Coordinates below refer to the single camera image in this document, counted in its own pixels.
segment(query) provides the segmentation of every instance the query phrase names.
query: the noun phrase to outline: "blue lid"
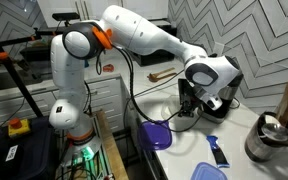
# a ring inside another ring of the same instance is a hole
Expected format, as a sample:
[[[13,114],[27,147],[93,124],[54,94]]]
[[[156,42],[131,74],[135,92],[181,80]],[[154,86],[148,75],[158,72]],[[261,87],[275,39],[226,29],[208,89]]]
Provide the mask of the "blue lid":
[[[227,177],[216,167],[201,162],[196,166],[191,180],[227,180]]]
[[[145,150],[164,150],[172,144],[172,134],[164,127],[169,127],[168,122],[164,122],[161,125],[143,122],[138,129],[137,139],[142,149]]]

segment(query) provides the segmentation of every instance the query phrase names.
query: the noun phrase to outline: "blue handle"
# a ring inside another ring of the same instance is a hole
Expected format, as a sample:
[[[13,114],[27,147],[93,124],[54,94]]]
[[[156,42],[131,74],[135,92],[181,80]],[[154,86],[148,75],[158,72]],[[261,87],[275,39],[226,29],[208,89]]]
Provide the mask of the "blue handle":
[[[211,145],[211,149],[219,149],[220,147],[217,145],[217,140],[218,138],[216,136],[207,136],[206,139],[208,140],[208,142]]]

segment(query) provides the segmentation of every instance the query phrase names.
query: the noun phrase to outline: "gray tile wall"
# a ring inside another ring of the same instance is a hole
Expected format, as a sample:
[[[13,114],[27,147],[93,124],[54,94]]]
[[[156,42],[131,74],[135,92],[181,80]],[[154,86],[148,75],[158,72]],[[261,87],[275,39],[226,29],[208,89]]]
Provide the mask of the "gray tile wall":
[[[34,27],[47,27],[36,0],[0,0],[0,41],[30,36]],[[13,58],[22,58],[19,51],[25,45],[5,46],[4,50]]]
[[[288,0],[170,0],[169,20],[184,41],[237,57],[243,104],[275,110],[288,81]]]

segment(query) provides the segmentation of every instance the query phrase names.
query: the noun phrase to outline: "metal pole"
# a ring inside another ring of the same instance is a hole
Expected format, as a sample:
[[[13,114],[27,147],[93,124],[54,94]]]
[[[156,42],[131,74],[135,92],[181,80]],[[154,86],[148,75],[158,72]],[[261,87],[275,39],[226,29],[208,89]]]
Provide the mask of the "metal pole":
[[[0,45],[0,52],[5,52],[3,47]],[[28,104],[31,106],[32,110],[35,112],[37,117],[42,117],[43,114],[41,110],[38,108],[36,105],[34,99],[32,98],[31,94],[28,92],[28,90],[25,87],[25,84],[22,82],[21,78],[17,74],[16,70],[13,67],[12,60],[7,57],[7,59],[3,60],[3,65],[7,69],[8,73],[11,75],[13,78],[14,82],[16,83],[17,87],[19,90],[22,92],[24,98],[28,102]]]

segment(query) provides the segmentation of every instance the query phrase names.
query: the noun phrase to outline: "kitchen counter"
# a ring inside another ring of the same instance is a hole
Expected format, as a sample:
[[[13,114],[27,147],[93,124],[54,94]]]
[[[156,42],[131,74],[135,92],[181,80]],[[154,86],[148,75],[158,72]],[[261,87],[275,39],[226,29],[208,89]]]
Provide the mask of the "kitchen counter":
[[[114,65],[114,72],[103,72],[102,75],[97,75],[95,60],[93,60],[90,62],[90,67],[85,69],[86,81],[121,75],[127,88],[129,88],[129,71],[123,57],[116,51],[111,51],[107,55],[102,55],[101,58],[103,66],[106,64]],[[134,94],[166,81],[152,83],[146,77],[149,73],[156,73],[170,67],[175,67],[175,72],[183,69],[183,64],[179,60],[147,67],[140,67],[135,61],[133,63],[135,74]],[[184,78],[184,74],[182,73],[178,77]],[[52,80],[29,85],[27,88],[30,92],[39,89],[56,89]],[[17,88],[12,88],[1,90],[0,96],[11,93],[20,95]],[[177,78],[167,85],[157,88],[152,93],[147,93],[136,99],[144,113],[152,119],[161,120],[161,111],[165,107],[166,100],[169,100],[172,95],[178,95]],[[170,121],[170,127],[177,130],[183,129],[189,126],[195,118],[173,118]],[[190,179],[198,163],[208,162],[214,166],[216,165],[209,143],[206,140],[207,135],[215,135],[219,138],[219,146],[231,165],[230,168],[221,169],[229,180],[288,179],[288,149],[277,154],[274,159],[266,163],[254,163],[246,155],[244,150],[245,138],[257,118],[258,115],[243,104],[238,109],[231,110],[222,124],[214,124],[201,118],[191,130],[184,133],[172,133],[172,145],[166,150],[157,151],[157,159],[168,179]]]

